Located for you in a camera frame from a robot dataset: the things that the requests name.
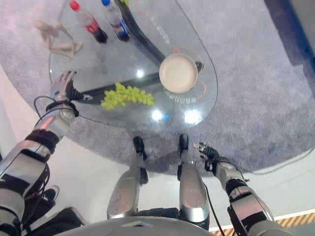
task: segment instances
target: oval glass table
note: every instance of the oval glass table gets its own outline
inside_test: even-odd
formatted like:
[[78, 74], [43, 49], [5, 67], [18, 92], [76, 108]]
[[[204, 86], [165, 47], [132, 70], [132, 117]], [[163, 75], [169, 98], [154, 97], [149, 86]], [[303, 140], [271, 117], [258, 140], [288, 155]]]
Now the oval glass table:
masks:
[[[120, 41], [103, 16], [100, 0], [82, 1], [100, 27], [108, 34], [106, 44], [97, 43], [77, 21], [75, 13], [64, 2], [59, 22], [77, 41], [83, 43], [75, 59], [51, 54], [50, 78], [56, 79], [68, 70], [77, 71], [75, 88], [93, 96], [76, 103], [80, 114], [107, 125], [135, 130], [182, 130], [194, 126], [212, 111], [218, 94], [217, 76], [212, 61], [185, 13], [176, 0], [115, 0], [130, 30], [130, 40]], [[60, 35], [54, 43], [67, 40]], [[183, 53], [198, 68], [194, 87], [185, 93], [172, 93], [160, 83], [158, 70], [166, 56]], [[127, 102], [112, 111], [102, 107], [104, 91], [115, 90], [115, 83], [138, 87], [151, 93], [153, 106]]]

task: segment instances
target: silver robot leg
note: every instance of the silver robot leg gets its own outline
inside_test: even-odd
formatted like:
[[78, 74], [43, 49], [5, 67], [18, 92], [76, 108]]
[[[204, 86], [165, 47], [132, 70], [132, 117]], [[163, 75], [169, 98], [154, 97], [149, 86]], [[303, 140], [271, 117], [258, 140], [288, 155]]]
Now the silver robot leg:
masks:
[[138, 212], [139, 187], [148, 182], [147, 171], [144, 168], [146, 154], [144, 146], [142, 148], [139, 150], [136, 146], [138, 155], [134, 157], [129, 170], [123, 173], [116, 183], [109, 200], [107, 219], [135, 216]]
[[181, 151], [182, 164], [179, 166], [180, 218], [209, 229], [209, 203], [206, 190], [192, 155], [188, 149]]

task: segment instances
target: red bottle cap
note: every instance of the red bottle cap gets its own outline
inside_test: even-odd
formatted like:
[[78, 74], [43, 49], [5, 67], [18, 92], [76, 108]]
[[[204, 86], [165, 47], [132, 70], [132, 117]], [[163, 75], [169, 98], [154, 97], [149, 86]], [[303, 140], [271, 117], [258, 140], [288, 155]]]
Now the red bottle cap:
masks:
[[79, 4], [77, 1], [75, 1], [75, 0], [69, 2], [69, 6], [70, 6], [71, 9], [74, 10], [74, 11], [77, 11], [77, 10], [80, 9], [80, 4]]

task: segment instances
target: soda bottle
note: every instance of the soda bottle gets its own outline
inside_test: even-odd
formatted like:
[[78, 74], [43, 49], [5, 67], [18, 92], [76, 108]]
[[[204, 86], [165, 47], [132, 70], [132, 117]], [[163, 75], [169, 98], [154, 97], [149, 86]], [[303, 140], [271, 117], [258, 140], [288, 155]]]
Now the soda bottle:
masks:
[[107, 34], [99, 27], [98, 22], [87, 10], [81, 9], [79, 3], [75, 0], [69, 3], [70, 7], [76, 13], [78, 21], [90, 32], [97, 42], [106, 43]]
[[119, 8], [111, 0], [102, 0], [102, 3], [105, 6], [104, 15], [112, 25], [117, 37], [121, 41], [127, 42], [130, 39], [129, 29], [125, 24]]

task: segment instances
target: gray carpet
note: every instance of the gray carpet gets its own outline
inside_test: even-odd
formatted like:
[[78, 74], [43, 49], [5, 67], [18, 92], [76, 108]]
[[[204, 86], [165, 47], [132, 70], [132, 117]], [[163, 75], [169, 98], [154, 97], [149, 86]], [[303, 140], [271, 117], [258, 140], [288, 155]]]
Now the gray carpet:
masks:
[[[53, 23], [62, 3], [0, 0], [0, 62], [29, 104], [49, 90], [48, 52], [32, 22], [40, 16]], [[313, 147], [315, 73], [309, 56], [301, 53], [305, 45], [296, 26], [289, 24], [292, 17], [284, 1], [179, 3], [213, 60], [219, 84], [210, 115], [183, 130], [190, 140], [209, 143], [250, 170], [288, 160]], [[144, 138], [150, 171], [176, 173], [179, 133], [131, 132], [78, 118], [68, 137], [128, 163], [135, 135]]]

